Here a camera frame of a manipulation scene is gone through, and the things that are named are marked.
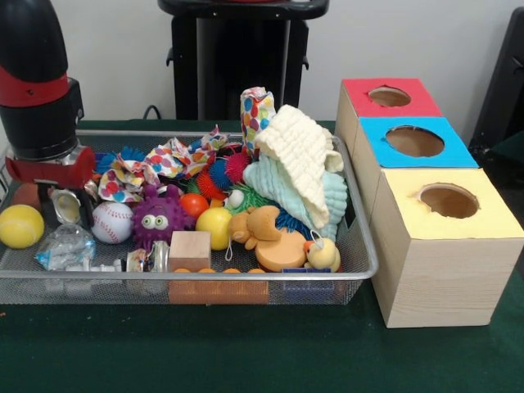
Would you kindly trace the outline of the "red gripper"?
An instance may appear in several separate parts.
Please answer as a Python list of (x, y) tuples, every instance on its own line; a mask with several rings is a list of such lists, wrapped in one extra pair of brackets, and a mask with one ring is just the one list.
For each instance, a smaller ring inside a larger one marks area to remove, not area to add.
[[(90, 147), (77, 145), (68, 155), (53, 160), (31, 161), (16, 157), (8, 147), (6, 167), (11, 177), (22, 183), (37, 183), (38, 200), (46, 222), (56, 222), (56, 213), (50, 193), (53, 186), (82, 189), (95, 170), (95, 154)], [(93, 202), (89, 194), (80, 191), (80, 218), (82, 227), (94, 225)]]

